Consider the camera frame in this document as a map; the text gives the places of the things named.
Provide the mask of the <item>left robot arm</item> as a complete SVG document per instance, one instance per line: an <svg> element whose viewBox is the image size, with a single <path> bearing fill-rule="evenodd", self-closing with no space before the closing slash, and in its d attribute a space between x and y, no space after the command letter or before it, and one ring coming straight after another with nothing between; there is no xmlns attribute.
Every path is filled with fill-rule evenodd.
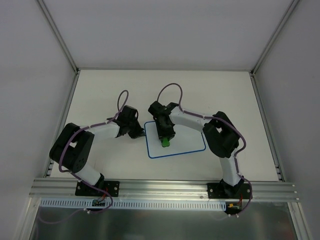
<svg viewBox="0 0 320 240"><path fill-rule="evenodd" d="M104 194L107 187L105 177L88 163L95 142L116 139L128 135L131 139L145 136L138 121L138 110L125 105L116 116L91 126L80 127L68 123L54 142L49 158L56 162L61 171L72 174L94 196Z"/></svg>

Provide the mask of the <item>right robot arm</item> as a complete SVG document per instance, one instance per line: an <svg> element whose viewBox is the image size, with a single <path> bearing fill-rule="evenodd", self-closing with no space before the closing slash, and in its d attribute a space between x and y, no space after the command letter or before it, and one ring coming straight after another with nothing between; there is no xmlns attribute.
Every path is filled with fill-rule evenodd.
<svg viewBox="0 0 320 240"><path fill-rule="evenodd" d="M243 136L224 112L218 111L212 116L206 116L185 110L174 102L165 106L158 101L150 105L148 112L155 121L158 139L163 148L170 146L170 140L176 135L176 125L202 133L210 151L219 158L222 168L222 179L213 193L226 199L234 199L241 193L245 180L239 173L235 158L240 151L239 139Z"/></svg>

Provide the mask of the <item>green whiteboard eraser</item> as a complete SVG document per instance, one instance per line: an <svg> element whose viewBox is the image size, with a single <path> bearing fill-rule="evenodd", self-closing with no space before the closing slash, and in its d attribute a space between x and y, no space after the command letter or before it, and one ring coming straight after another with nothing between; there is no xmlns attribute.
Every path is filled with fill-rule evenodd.
<svg viewBox="0 0 320 240"><path fill-rule="evenodd" d="M165 138L162 138L160 141L161 141L161 146L163 148L166 148L166 147L170 146L170 138L165 137Z"/></svg>

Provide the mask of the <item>blue framed small whiteboard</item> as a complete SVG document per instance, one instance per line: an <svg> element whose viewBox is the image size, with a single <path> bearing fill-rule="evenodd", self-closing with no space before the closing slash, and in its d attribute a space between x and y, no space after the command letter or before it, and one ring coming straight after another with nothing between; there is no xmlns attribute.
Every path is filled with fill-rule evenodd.
<svg viewBox="0 0 320 240"><path fill-rule="evenodd" d="M207 148L203 134L186 126L174 126L175 136L170 139L169 147L162 147L154 121L145 122L144 131L147 154L151 159L203 152Z"/></svg>

